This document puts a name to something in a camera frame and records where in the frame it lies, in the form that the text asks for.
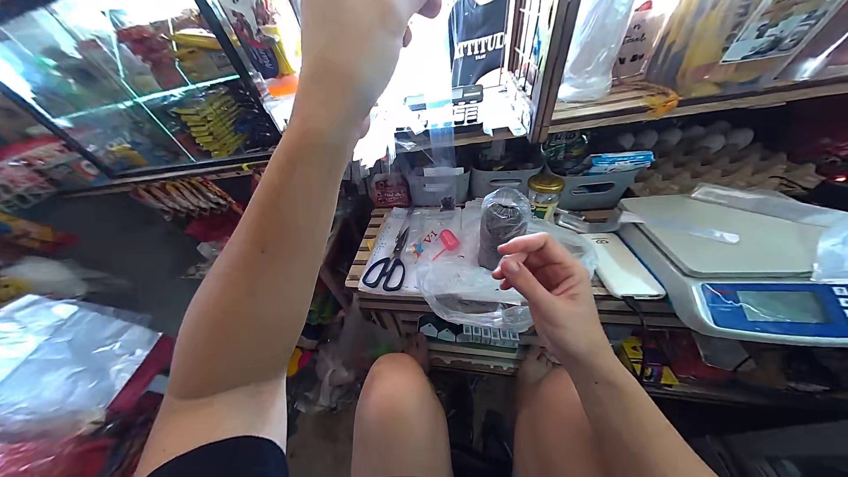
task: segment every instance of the wire mesh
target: wire mesh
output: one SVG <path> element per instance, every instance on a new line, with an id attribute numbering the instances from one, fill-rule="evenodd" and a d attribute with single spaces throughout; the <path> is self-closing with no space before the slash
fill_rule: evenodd
<path id="1" fill-rule="evenodd" d="M 544 67 L 544 50 L 548 45 L 543 39 L 550 37 L 550 33 L 546 30 L 547 26 L 551 25 L 550 15 L 555 9 L 555 2 L 515 0 L 513 6 L 512 38 L 507 70 L 514 76 L 516 85 L 524 93 L 531 94 Z"/>

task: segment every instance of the glass jar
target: glass jar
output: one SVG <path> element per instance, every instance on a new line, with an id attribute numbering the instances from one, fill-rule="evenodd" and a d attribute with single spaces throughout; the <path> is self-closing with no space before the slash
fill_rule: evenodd
<path id="1" fill-rule="evenodd" d="M 537 174 L 527 181 L 530 193 L 530 211 L 533 216 L 552 222 L 556 206 L 560 203 L 560 193 L 566 184 L 561 177 L 551 174 Z"/>

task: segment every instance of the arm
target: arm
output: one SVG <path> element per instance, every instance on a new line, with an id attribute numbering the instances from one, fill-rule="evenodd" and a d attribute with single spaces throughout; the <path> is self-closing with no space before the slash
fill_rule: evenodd
<path id="1" fill-rule="evenodd" d="M 436 0 L 306 0 L 290 126 L 183 318 L 137 473 L 236 435 L 285 446 L 285 373 L 323 260 L 338 185 L 388 84 L 406 24 Z"/>
<path id="2" fill-rule="evenodd" d="M 618 361 L 598 319 L 591 277 L 547 233 L 514 238 L 492 273 L 530 305 L 539 335 L 572 376 L 614 475 L 714 475 Z"/>

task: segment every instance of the gold jar lid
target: gold jar lid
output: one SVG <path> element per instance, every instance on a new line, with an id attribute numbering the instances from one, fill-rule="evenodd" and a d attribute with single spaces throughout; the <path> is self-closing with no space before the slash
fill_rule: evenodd
<path id="1" fill-rule="evenodd" d="M 527 180 L 527 185 L 532 190 L 543 194 L 558 194 L 566 188 L 566 183 L 562 181 L 561 177 L 544 173 L 530 177 Z"/>

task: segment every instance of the black scissors handle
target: black scissors handle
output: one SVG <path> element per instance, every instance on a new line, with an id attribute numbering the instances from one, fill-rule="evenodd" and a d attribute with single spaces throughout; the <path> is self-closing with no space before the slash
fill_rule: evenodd
<path id="1" fill-rule="evenodd" d="M 400 267 L 400 280 L 398 281 L 398 284 L 389 286 L 388 284 L 393 281 L 392 276 L 394 275 L 394 271 L 398 267 Z M 377 268 L 380 268 L 380 272 L 377 274 L 377 277 L 371 281 L 368 281 L 368 277 Z M 394 261 L 392 261 L 392 257 L 389 256 L 381 258 L 380 260 L 372 263 L 370 267 L 368 267 L 368 270 L 365 272 L 365 275 L 362 276 L 362 283 L 364 283 L 365 286 L 368 288 L 375 289 L 380 283 L 380 280 L 384 278 L 385 280 L 383 280 L 382 282 L 382 289 L 386 291 L 398 291 L 400 287 L 404 284 L 404 279 L 406 278 L 406 266 L 404 266 L 404 263 L 399 258 L 394 259 Z"/>

